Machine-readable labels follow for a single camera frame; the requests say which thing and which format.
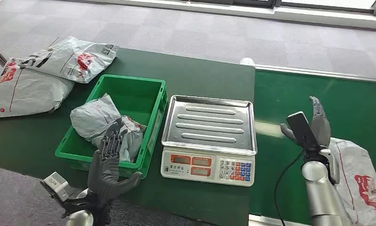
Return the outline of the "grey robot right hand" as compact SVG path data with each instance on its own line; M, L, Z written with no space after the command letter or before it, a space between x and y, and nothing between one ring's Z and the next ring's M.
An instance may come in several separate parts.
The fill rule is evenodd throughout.
M320 146L327 148L331 139L331 127L325 111L317 97L309 96L312 103L312 121L309 122L304 112L299 111L286 118L286 124L280 124L281 132L300 147Z

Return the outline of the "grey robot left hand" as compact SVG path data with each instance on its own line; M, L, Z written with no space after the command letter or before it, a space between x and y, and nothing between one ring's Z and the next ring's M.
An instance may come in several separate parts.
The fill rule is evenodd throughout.
M121 118L116 119L105 132L92 158L88 188L97 195L100 207L133 189L142 179L143 174L137 171L129 179L119 180L119 147L128 131L122 129L124 125Z

